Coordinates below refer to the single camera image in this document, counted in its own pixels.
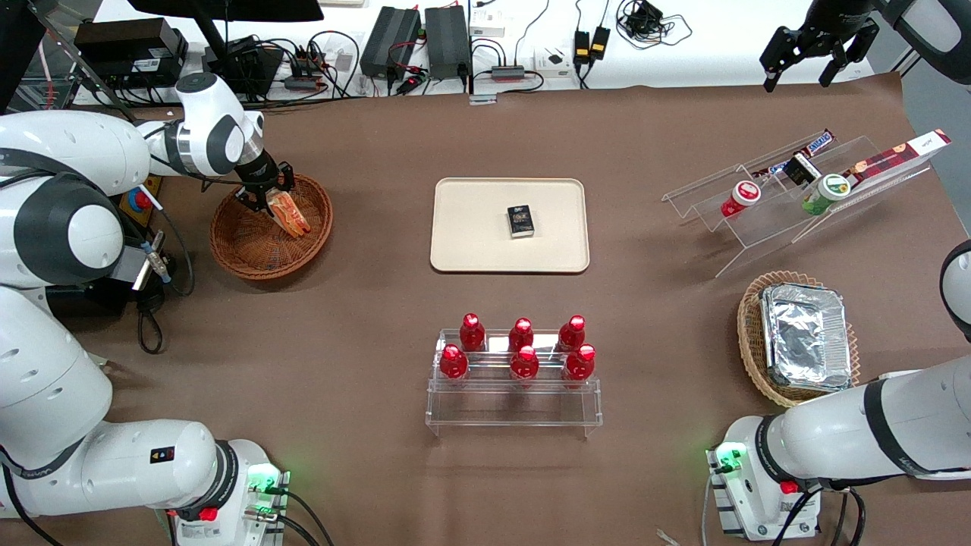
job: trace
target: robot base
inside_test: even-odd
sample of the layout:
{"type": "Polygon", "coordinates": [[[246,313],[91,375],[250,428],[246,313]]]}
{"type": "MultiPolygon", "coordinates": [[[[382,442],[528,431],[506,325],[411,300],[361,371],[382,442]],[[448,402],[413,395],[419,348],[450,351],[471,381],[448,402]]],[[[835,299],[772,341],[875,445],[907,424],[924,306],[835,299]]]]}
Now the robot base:
{"type": "Polygon", "coordinates": [[[249,440],[230,440],[239,460],[239,475],[233,492],[211,522],[187,522],[175,518],[179,546],[260,546],[282,537],[278,526],[244,518],[248,507],[279,508],[279,498],[252,490],[256,486],[285,485],[285,476],[270,463],[260,448],[249,440]]]}
{"type": "MultiPolygon", "coordinates": [[[[743,417],[725,434],[724,442],[708,451],[709,471],[725,463],[736,470],[712,478],[721,528],[726,534],[744,535],[749,540],[774,540],[786,522],[789,509],[802,495],[785,495],[755,452],[755,431],[762,419],[743,417]]],[[[820,496],[814,496],[786,531],[786,538],[816,535],[820,496]]]]}

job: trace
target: white table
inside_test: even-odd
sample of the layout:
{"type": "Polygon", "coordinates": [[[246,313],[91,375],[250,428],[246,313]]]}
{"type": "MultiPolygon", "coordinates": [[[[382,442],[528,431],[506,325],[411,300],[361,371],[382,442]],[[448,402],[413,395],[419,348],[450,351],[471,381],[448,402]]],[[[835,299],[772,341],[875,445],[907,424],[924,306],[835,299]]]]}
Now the white table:
{"type": "MultiPolygon", "coordinates": [[[[617,36],[614,28],[615,12],[622,0],[608,0],[607,16],[604,26],[611,29],[611,39],[607,46],[606,58],[598,61],[594,66],[587,84],[592,88],[617,88],[631,85],[649,85],[653,87],[683,87],[706,85],[760,85],[765,75],[758,62],[759,56],[768,44],[775,29],[781,25],[798,27],[806,15],[810,0],[657,0],[654,4],[666,15],[681,14],[693,30],[693,35],[675,47],[658,46],[646,51],[636,51],[617,36]]],[[[438,7],[443,0],[420,3],[423,10],[428,7],[438,7]]],[[[333,29],[351,34],[358,40],[360,48],[370,34],[371,27],[381,6],[397,8],[412,8],[415,0],[367,0],[363,8],[323,7],[324,21],[301,23],[265,23],[265,22],[231,22],[229,23],[230,39],[249,34],[256,34],[266,40],[270,38],[288,38],[304,45],[307,40],[320,30],[333,29]]],[[[489,6],[490,9],[502,12],[506,24],[504,38],[496,38],[500,42],[512,62],[516,41],[522,35],[525,26],[543,9],[545,0],[497,0],[489,6]]],[[[597,0],[581,0],[583,19],[581,29],[591,33],[597,26],[603,13],[604,3],[597,0]]],[[[103,0],[95,21],[123,20],[132,18],[154,17],[136,12],[126,0],[103,0]]],[[[189,41],[189,59],[183,74],[201,70],[201,53],[205,48],[205,40],[195,21],[181,17],[167,17],[173,28],[183,32],[189,41]]],[[[550,0],[550,8],[532,27],[519,47],[519,63],[526,70],[533,68],[534,48],[562,49],[562,44],[573,42],[573,32],[577,25],[577,11],[574,0],[550,0]]],[[[222,21],[217,21],[217,28],[222,29],[222,21]]],[[[676,40],[683,28],[672,31],[670,40],[676,40]]],[[[318,41],[325,50],[336,51],[344,48],[353,53],[353,46],[347,40],[335,36],[325,35],[318,41]]],[[[495,53],[486,49],[476,51],[475,71],[478,73],[491,68],[495,61],[495,53]]],[[[803,61],[790,68],[782,76],[782,84],[806,84],[818,80],[828,58],[817,58],[803,61]]],[[[412,57],[412,63],[427,66],[425,51],[417,51],[412,57]]],[[[848,67],[837,76],[836,82],[854,80],[873,74],[869,62],[863,61],[848,67]]],[[[286,64],[278,74],[278,80],[289,75],[286,64]]],[[[340,75],[340,82],[345,82],[348,73],[340,75]]],[[[489,93],[508,88],[529,87],[530,82],[520,85],[495,84],[486,76],[476,81],[476,92],[489,93]]],[[[564,79],[547,79],[543,89],[578,88],[576,77],[564,79]]],[[[283,84],[274,84],[270,98],[297,98],[301,93],[283,89],[283,84]]],[[[379,83],[381,93],[386,93],[383,82],[379,83]]],[[[351,82],[348,91],[352,94],[364,95],[372,92],[369,81],[360,81],[358,77],[351,82]]],[[[175,101],[175,93],[171,88],[161,89],[162,98],[175,101]]],[[[447,80],[429,88],[428,93],[456,93],[461,92],[458,80],[447,80]]],[[[76,100],[79,104],[92,104],[93,98],[89,93],[79,93],[76,100]]]]}

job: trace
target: white box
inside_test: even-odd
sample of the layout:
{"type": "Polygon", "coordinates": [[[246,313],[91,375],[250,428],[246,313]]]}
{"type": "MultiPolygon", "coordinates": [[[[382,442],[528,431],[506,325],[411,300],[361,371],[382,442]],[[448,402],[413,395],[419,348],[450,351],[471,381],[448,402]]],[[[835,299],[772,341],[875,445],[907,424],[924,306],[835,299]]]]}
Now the white box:
{"type": "Polygon", "coordinates": [[[546,79],[571,78],[575,72],[572,51],[566,43],[552,48],[536,48],[533,50],[533,66],[546,79]]]}
{"type": "Polygon", "coordinates": [[[506,35],[506,24],[502,12],[496,10],[472,10],[469,35],[475,38],[502,38],[506,35]]]}

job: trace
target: acrylic display rack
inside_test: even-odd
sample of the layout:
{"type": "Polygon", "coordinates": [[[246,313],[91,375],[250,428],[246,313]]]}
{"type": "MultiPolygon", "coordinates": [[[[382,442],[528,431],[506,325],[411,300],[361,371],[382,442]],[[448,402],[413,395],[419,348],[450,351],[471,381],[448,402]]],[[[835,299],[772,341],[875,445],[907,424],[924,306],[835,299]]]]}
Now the acrylic display rack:
{"type": "MultiPolygon", "coordinates": [[[[891,168],[864,181],[854,188],[849,197],[834,203],[819,216],[812,216],[802,209],[803,198],[811,189],[798,188],[786,173],[778,172],[753,179],[753,172],[787,161],[795,151],[803,149],[821,135],[817,133],[747,163],[728,167],[661,198],[661,201],[671,203],[681,218],[697,216],[709,231],[722,228],[731,233],[740,249],[715,275],[716,278],[733,267],[751,263],[797,243],[814,231],[862,213],[889,195],[889,189],[898,188],[930,169],[927,160],[933,154],[891,168]],[[762,196],[752,207],[726,218],[721,214],[721,203],[728,198],[735,184],[743,180],[754,180],[761,188],[762,196]]],[[[822,174],[840,174],[879,152],[865,136],[845,144],[834,139],[812,161],[822,174]]]]}
{"type": "Polygon", "coordinates": [[[560,379],[567,354],[554,350],[558,330],[533,332],[540,371],[526,384],[510,379],[508,330],[485,332],[486,350],[465,354],[469,371],[458,381],[438,367],[446,344],[461,347],[458,328],[439,333],[425,409],[425,424],[436,436],[441,427],[582,427],[590,436],[603,425],[600,380],[596,376],[584,381],[560,379]]]}

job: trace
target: aluminum foil container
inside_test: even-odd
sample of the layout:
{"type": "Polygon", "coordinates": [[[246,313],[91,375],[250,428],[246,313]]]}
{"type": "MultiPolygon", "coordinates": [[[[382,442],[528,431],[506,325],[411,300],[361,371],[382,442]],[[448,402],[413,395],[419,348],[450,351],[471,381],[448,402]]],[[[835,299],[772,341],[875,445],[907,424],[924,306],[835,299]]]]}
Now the aluminum foil container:
{"type": "Polygon", "coordinates": [[[833,290],[773,285],[762,291],[769,378],[782,387],[837,392],[852,385],[843,298],[833,290]]]}

